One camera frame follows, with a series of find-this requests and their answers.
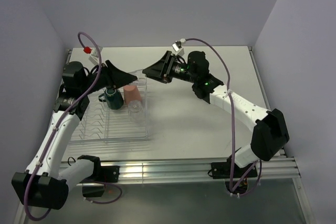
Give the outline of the pink plastic tumbler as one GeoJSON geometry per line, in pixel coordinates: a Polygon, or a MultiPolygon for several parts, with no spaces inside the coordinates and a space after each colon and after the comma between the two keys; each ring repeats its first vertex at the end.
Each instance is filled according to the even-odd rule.
{"type": "Polygon", "coordinates": [[[142,101],[140,92],[137,86],[126,85],[123,87],[123,95],[125,104],[128,105],[132,101],[142,101]]]}

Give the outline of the dark green ceramic mug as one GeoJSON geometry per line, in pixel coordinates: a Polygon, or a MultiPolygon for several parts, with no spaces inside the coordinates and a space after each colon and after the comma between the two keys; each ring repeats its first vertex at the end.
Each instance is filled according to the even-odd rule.
{"type": "Polygon", "coordinates": [[[118,89],[108,88],[98,96],[100,102],[105,102],[109,109],[118,110],[123,107],[124,100],[118,89]]]}

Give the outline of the small clear glass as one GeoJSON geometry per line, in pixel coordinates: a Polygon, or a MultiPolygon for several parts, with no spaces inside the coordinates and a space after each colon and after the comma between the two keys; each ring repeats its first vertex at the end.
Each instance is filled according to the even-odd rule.
{"type": "Polygon", "coordinates": [[[137,77],[137,79],[133,81],[132,84],[145,85],[147,83],[146,75],[142,73],[142,69],[130,71],[129,74],[132,74],[137,77]]]}

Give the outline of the large clear glass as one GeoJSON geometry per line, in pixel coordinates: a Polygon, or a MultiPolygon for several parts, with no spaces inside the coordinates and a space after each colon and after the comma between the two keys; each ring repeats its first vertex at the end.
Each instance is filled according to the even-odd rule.
{"type": "Polygon", "coordinates": [[[145,113],[142,102],[139,100],[130,101],[128,104],[128,114],[133,123],[143,125],[145,123],[145,113]]]}

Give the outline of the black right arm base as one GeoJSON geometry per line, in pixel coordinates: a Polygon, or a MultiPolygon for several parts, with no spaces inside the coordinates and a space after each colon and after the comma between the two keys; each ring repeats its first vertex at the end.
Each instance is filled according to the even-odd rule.
{"type": "MultiPolygon", "coordinates": [[[[212,179],[228,179],[225,183],[226,188],[229,190],[229,178],[230,178],[230,162],[212,162],[211,168],[207,172],[208,176],[212,179]]],[[[245,194],[248,192],[248,178],[260,178],[260,173],[257,172],[256,165],[251,163],[247,167],[239,168],[237,165],[234,167],[233,179],[240,179],[243,177],[243,180],[234,190],[233,194],[245,194]]]]}

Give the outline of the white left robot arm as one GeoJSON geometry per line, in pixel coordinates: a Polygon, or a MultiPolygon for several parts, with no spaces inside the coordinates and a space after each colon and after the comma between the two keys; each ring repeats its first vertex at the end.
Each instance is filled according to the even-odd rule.
{"type": "Polygon", "coordinates": [[[64,66],[62,80],[62,90],[42,145],[25,171],[16,172],[12,178],[12,186],[25,208],[58,210],[78,183],[101,178],[99,157],[81,155],[74,164],[60,171],[62,157],[89,105],[88,95],[103,88],[122,88],[137,77],[119,70],[109,60],[91,74],[86,73],[82,63],[73,61],[64,66]]]}

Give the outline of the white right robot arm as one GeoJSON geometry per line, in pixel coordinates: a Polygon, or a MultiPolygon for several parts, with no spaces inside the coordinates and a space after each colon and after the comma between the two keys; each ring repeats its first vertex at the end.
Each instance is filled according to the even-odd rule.
{"type": "Polygon", "coordinates": [[[233,119],[251,131],[250,143],[239,148],[233,154],[234,160],[227,164],[228,173],[234,177],[240,176],[246,166],[257,160],[269,161],[289,141],[283,113],[278,109],[271,111],[257,106],[230,90],[210,73],[203,51],[192,51],[186,62],[167,51],[142,72],[161,83],[170,83],[174,78],[192,83],[192,90],[199,99],[230,113],[233,119]]]}

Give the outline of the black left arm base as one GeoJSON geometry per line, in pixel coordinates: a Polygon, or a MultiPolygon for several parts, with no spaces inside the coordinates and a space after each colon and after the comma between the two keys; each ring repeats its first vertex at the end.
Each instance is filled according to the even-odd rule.
{"type": "Polygon", "coordinates": [[[102,198],[103,196],[116,196],[116,201],[122,196],[122,189],[116,183],[119,180],[120,166],[102,166],[96,178],[85,179],[85,184],[97,183],[96,186],[83,185],[82,195],[87,199],[102,198]]]}

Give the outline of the aluminium front rail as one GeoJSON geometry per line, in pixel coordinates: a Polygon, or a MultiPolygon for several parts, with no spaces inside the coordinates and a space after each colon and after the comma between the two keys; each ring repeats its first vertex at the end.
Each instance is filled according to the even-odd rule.
{"type": "MultiPolygon", "coordinates": [[[[172,159],[162,161],[103,161],[102,166],[119,166],[118,184],[169,184],[216,182],[207,172],[213,162],[223,162],[223,158],[172,159]]],[[[294,158],[283,155],[268,162],[262,162],[261,179],[300,178],[294,158]]]]}

